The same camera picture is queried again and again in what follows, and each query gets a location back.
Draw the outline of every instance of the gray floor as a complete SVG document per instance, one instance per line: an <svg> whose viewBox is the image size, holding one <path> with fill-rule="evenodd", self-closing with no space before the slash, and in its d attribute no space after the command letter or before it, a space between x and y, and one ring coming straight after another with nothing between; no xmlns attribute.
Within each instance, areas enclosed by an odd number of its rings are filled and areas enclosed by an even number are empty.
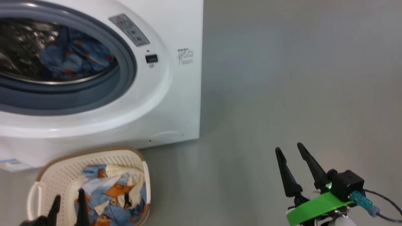
<svg viewBox="0 0 402 226"><path fill-rule="evenodd" d="M146 225L286 226L276 146L314 196L297 142L402 205L401 11L400 0L205 0L201 138L143 150ZM0 172L5 225L25 218L37 172ZM393 225L360 208L350 216Z"/></svg>

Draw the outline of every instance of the white plastic basket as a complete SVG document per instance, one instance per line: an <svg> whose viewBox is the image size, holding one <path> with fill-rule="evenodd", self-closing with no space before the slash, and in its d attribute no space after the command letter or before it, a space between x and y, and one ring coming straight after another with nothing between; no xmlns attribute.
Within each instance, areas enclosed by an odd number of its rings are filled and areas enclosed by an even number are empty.
<svg viewBox="0 0 402 226"><path fill-rule="evenodd" d="M73 154L56 159L49 163L38 175L32 185L27 200L28 219L36 219L47 215L55 196L61 195L60 212L57 215L57 226L73 226L76 223L74 201L78 198L78 189L82 187L85 178L82 170L88 165L114 164L126 167L137 167L145 174L147 202L141 220L141 225L148 217L151 203L151 184L148 165L141 153L130 147L100 148ZM37 213L34 214L34 199L37 195Z"/></svg>

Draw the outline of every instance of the clothes in basket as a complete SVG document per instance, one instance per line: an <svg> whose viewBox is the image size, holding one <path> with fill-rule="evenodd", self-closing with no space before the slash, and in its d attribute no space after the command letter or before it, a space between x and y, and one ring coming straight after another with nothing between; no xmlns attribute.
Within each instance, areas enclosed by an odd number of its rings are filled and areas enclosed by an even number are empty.
<svg viewBox="0 0 402 226"><path fill-rule="evenodd" d="M112 52L95 38L79 30L60 26L55 43L47 46L40 56L46 67L42 77L58 80L84 78L108 68L115 60Z"/></svg>
<svg viewBox="0 0 402 226"><path fill-rule="evenodd" d="M133 226L146 205L144 173L116 165L87 166L82 186L92 226ZM74 207L78 212L78 200Z"/></svg>

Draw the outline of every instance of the label sticker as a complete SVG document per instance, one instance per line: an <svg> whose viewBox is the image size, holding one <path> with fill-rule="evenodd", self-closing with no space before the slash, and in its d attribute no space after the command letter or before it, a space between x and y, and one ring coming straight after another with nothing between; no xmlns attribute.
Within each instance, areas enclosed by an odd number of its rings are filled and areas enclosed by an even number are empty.
<svg viewBox="0 0 402 226"><path fill-rule="evenodd" d="M33 169L33 167L14 158L8 160L0 160L0 169L4 169L10 172L19 172L27 169Z"/></svg>
<svg viewBox="0 0 402 226"><path fill-rule="evenodd" d="M125 14L110 17L109 20L124 32L136 46L150 43L142 31Z"/></svg>
<svg viewBox="0 0 402 226"><path fill-rule="evenodd" d="M188 48L178 49L178 64L192 64L193 63L193 51Z"/></svg>

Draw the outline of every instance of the blue fabric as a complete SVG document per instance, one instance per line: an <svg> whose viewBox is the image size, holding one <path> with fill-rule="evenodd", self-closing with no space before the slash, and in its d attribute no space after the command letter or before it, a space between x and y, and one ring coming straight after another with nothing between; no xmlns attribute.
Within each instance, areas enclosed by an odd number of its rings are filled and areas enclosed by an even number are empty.
<svg viewBox="0 0 402 226"><path fill-rule="evenodd" d="M98 178L98 172L101 170L106 171L106 165L86 167L82 171L82 175L88 179Z"/></svg>
<svg viewBox="0 0 402 226"><path fill-rule="evenodd" d="M109 226L132 226L134 225L131 221L131 218L134 219L135 222L138 222L141 219L141 213L146 205L146 185L142 187L141 194L141 203L138 204L133 209L123 209L120 205L111 205L108 204L105 208L102 216L99 216L95 211L94 207L103 204L106 201L111 201L114 197L107 196L105 193L109 191L109 189L114 186L111 181L117 181L116 184L127 186L128 175L123 174L120 178L116 177L105 177L98 178L98 175L102 176L103 174L98 174L99 172L106 171L106 165L100 166L88 166L86 167L82 175L87 177L89 180L84 183L82 188L85 190L86 195L89 196L89 201L87 202L87 206L90 208L88 217L89 222L92 224L95 221L99 221L105 216L110 219L108 221ZM74 203L74 208L76 213L78 213L78 205L77 202Z"/></svg>
<svg viewBox="0 0 402 226"><path fill-rule="evenodd" d="M65 80L97 74L113 60L112 52L101 42L66 26L60 27L56 43L47 46L40 56L54 78Z"/></svg>

